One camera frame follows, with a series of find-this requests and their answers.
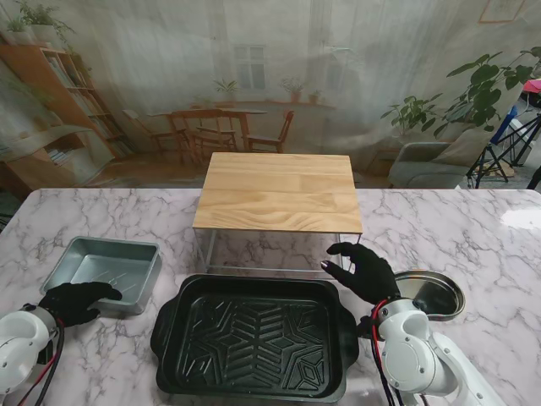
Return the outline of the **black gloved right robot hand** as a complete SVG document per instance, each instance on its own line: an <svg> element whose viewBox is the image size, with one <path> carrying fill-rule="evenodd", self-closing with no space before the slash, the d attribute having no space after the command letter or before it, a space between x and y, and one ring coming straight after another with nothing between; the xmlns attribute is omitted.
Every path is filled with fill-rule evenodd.
<svg viewBox="0 0 541 406"><path fill-rule="evenodd" d="M332 261L322 261L321 268L360 299L377 305L384 299L401 297L395 274L389 263L361 244L349 242L333 244L328 255L346 256L354 264L354 273L346 271Z"/></svg>

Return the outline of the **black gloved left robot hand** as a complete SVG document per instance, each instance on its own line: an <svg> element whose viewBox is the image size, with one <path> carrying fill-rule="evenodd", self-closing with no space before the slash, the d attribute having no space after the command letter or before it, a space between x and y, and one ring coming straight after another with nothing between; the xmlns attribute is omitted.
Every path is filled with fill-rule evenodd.
<svg viewBox="0 0 541 406"><path fill-rule="evenodd" d="M121 300L122 297L122 293L109 283L63 283L49 289L38 306L63 327L71 327L96 319L100 311L91 306L99 300Z"/></svg>

